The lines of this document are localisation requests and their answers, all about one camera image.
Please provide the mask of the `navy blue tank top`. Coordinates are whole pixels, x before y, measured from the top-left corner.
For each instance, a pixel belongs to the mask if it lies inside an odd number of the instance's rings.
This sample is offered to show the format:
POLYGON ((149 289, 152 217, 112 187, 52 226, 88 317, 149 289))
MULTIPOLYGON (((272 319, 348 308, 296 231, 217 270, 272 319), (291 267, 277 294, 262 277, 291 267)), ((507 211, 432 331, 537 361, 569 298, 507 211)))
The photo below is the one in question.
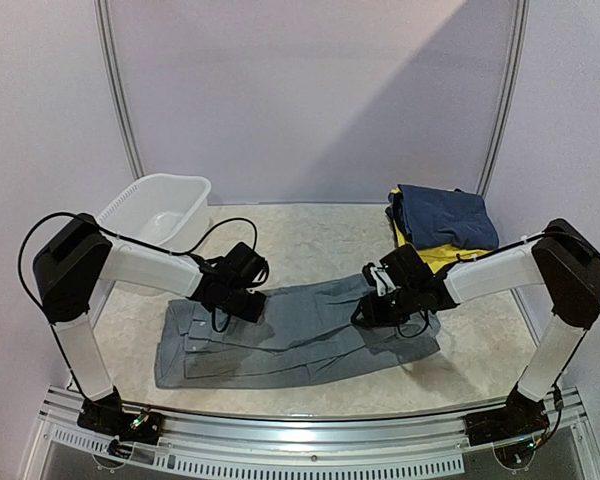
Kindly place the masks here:
POLYGON ((461 190, 399 184, 388 194, 386 214, 404 241, 418 250, 451 245, 494 250, 498 233, 484 199, 461 190))

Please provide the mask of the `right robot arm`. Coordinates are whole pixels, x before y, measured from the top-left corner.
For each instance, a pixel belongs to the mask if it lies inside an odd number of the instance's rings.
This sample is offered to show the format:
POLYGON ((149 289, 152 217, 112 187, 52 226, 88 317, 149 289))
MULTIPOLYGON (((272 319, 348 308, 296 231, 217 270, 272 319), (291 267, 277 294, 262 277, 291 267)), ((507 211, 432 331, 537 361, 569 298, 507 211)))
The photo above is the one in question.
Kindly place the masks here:
POLYGON ((536 350, 497 415, 497 427, 517 436, 559 382, 585 335, 600 317, 600 252, 568 221, 484 255, 457 258, 433 271, 404 245, 363 275, 371 287, 354 310, 354 325, 399 327, 417 313, 454 309, 510 291, 534 335, 536 350))

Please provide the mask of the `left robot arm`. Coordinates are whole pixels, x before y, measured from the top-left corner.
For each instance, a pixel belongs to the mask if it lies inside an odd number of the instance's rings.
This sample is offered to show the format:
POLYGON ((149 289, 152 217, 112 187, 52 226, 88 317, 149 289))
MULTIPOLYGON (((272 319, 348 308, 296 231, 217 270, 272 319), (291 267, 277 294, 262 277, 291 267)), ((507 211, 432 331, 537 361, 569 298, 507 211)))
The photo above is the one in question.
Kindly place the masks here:
POLYGON ((266 297, 258 287, 270 267, 254 246, 237 243, 211 259, 174 251, 106 229, 87 213, 65 213, 67 223, 34 256, 40 308, 80 394, 93 401, 91 419, 108 434, 128 426, 94 328, 118 283, 169 292, 211 313, 255 322, 266 297))

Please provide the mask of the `grey denim cloth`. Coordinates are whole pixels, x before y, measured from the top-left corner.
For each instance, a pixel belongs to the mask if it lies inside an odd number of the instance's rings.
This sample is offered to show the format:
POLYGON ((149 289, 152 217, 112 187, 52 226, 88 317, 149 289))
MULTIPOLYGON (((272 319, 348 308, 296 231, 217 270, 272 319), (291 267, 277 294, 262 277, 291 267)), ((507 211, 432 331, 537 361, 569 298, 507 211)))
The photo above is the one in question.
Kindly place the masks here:
POLYGON ((363 329, 350 318, 371 292, 360 274, 266 291, 255 323, 169 302, 156 348, 160 389, 315 386, 425 359, 440 349, 435 315, 399 328, 363 329))

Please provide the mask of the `white plastic wash basin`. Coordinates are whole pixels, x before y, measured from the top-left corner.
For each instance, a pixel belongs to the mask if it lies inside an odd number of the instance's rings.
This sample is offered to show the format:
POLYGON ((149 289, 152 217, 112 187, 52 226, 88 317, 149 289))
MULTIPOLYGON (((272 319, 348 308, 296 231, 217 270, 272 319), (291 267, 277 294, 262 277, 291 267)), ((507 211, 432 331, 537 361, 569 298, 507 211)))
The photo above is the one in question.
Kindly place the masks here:
POLYGON ((211 182, 156 173, 127 187, 97 217, 104 228, 172 251, 196 245, 210 226, 211 182))

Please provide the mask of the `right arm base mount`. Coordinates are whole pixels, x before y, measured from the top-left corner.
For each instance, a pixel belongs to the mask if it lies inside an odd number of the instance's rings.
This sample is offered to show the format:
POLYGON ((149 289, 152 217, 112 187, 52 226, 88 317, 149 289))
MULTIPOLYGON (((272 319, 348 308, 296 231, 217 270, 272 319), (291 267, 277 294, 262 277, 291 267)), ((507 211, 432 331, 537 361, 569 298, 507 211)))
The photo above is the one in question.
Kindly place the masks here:
POLYGON ((552 400, 557 412, 554 424, 543 400, 529 400, 516 389, 510 392, 503 407, 465 415, 464 433, 469 445, 494 444, 494 456, 502 467, 510 471, 527 468, 560 426, 564 402, 556 384, 552 400))

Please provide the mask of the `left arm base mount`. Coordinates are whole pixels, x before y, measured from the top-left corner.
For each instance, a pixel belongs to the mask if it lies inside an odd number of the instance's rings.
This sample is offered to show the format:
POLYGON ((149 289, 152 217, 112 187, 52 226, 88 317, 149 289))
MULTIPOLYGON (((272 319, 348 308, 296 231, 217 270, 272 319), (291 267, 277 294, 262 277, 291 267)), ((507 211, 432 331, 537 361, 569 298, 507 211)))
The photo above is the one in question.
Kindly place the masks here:
POLYGON ((112 438, 107 454, 127 460, 136 443, 157 446, 162 435, 164 415, 149 408, 137 413, 126 411, 117 388, 100 400, 85 398, 77 426, 112 438))

